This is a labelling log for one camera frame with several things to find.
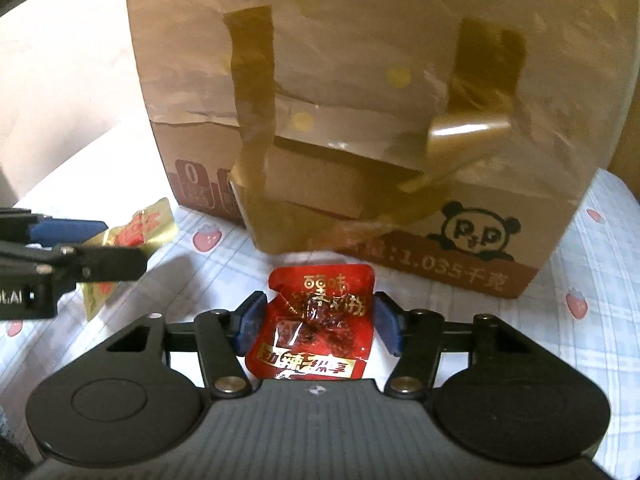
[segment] panda ear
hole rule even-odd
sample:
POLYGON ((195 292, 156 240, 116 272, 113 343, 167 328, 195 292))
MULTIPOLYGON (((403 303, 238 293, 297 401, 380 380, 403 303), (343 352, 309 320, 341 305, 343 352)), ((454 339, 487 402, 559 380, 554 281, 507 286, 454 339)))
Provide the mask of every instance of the panda ear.
POLYGON ((502 225, 508 235, 515 235, 520 232, 520 222, 518 222, 517 218, 507 218, 502 225))
POLYGON ((447 218, 451 218, 463 210, 464 208, 460 202, 449 202, 442 207, 442 214, 447 218))

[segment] red food package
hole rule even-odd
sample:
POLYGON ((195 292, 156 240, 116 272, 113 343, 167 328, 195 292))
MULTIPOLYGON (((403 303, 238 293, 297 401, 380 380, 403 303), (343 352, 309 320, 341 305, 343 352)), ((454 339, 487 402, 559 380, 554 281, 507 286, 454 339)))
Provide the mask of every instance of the red food package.
POLYGON ((283 267, 246 367, 261 379, 359 379, 373 324, 373 269, 363 264, 283 267))

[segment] cardboard box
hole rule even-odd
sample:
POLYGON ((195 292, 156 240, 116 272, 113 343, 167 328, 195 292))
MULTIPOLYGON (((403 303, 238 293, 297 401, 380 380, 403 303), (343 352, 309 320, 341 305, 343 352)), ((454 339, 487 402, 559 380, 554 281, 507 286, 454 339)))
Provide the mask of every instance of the cardboard box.
POLYGON ((127 1, 181 204, 267 252, 505 298, 608 162, 637 75, 637 0, 127 1), (446 137, 468 113, 508 127, 446 137))

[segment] yellow snack wrapper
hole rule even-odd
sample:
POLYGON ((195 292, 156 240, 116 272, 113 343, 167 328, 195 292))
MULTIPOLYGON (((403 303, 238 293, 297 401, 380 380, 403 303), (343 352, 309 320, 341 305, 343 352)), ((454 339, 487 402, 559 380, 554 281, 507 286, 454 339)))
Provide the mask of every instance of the yellow snack wrapper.
MULTIPOLYGON (((149 258, 160 247, 172 241, 178 233, 178 225, 167 198, 141 209, 131 221, 120 227, 112 227, 87 240, 89 246, 139 247, 149 258)), ((81 283, 86 318, 91 321, 113 294, 116 283, 81 283)))

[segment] ribbed gray surface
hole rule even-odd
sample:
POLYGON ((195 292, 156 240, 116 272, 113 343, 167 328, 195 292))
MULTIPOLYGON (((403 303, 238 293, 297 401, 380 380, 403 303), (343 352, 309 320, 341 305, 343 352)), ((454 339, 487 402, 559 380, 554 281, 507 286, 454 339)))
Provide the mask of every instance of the ribbed gray surface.
POLYGON ((587 460, 519 469, 477 458, 444 438, 414 401, 383 396, 373 381, 264 381, 221 400, 164 456, 89 470, 46 461, 28 480, 536 480, 608 477, 587 460), (314 394, 322 386, 322 394, 314 394))

